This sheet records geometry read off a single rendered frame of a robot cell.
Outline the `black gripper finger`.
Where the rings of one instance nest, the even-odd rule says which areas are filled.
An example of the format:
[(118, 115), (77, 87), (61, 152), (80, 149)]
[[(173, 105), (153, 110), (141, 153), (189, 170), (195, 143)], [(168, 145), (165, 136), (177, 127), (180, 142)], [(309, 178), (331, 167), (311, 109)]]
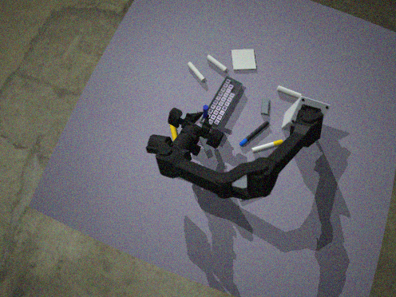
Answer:
[(203, 112), (199, 112), (199, 113), (187, 113), (186, 117), (189, 117), (192, 119), (192, 123), (196, 123), (199, 118), (202, 116)]
[[(207, 125), (207, 126), (210, 127), (210, 129), (211, 129), (212, 126), (209, 124), (208, 118), (209, 118), (209, 115), (206, 116), (203, 125)], [(202, 125), (202, 126), (203, 126), (203, 125)]]

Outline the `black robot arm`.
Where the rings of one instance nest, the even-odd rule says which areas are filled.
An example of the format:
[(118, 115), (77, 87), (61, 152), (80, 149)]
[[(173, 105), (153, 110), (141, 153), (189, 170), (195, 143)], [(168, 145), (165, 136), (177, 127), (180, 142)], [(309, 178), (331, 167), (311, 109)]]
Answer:
[[(216, 172), (191, 162), (191, 154), (197, 156), (200, 138), (193, 145), (185, 135), (174, 141), (170, 137), (151, 135), (147, 152), (156, 154), (156, 162), (162, 176), (182, 178), (203, 189), (214, 192), (219, 198), (251, 200), (268, 196), (275, 187), (279, 173), (303, 147), (314, 144), (321, 135), (323, 113), (321, 109), (301, 105), (297, 118), (291, 123), (290, 136), (269, 157), (238, 165), (229, 172)], [(319, 111), (320, 110), (320, 111)], [(239, 188), (232, 183), (247, 175), (247, 187)]]

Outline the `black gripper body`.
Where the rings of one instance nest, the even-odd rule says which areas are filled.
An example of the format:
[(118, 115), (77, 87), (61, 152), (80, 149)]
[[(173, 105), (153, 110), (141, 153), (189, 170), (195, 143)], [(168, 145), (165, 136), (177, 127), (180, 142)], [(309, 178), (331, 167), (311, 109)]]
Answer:
[(199, 125), (192, 123), (192, 119), (189, 117), (186, 117), (184, 119), (180, 118), (181, 115), (182, 111), (175, 107), (170, 110), (168, 115), (168, 123), (170, 125), (176, 128), (181, 125), (182, 129), (179, 135), (185, 135), (186, 137), (188, 137), (192, 141), (193, 145), (197, 142), (199, 137), (203, 137), (204, 139), (207, 138), (207, 145), (210, 145), (215, 149), (218, 148), (224, 136), (224, 133), (217, 129), (213, 129), (211, 133), (209, 133), (210, 127), (208, 127), (207, 125), (203, 125), (202, 127), (200, 127)]

